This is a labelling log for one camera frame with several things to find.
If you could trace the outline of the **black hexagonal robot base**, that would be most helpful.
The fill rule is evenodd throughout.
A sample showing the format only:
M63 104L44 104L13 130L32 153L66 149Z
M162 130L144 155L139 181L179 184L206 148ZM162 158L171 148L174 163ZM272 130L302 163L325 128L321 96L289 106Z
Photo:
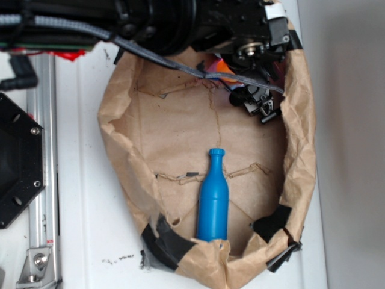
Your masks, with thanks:
M43 190L44 129L1 93L1 229Z

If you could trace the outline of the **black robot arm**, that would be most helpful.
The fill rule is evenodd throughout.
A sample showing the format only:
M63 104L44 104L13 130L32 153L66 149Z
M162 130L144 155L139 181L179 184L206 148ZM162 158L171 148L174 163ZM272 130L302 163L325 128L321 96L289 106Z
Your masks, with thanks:
M1 50L14 77L1 90L38 83L25 52L73 59L97 42L111 42L163 67L221 81L230 103L266 123L273 104L276 62L293 32L274 1L2 1Z

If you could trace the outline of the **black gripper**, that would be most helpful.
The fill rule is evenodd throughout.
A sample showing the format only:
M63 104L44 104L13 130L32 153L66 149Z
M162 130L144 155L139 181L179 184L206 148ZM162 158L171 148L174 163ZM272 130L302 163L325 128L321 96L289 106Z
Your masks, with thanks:
M286 57L290 35L283 4L274 1L199 1L192 48L218 54L235 73L246 73ZM268 123L282 115L269 89L236 87L229 101Z

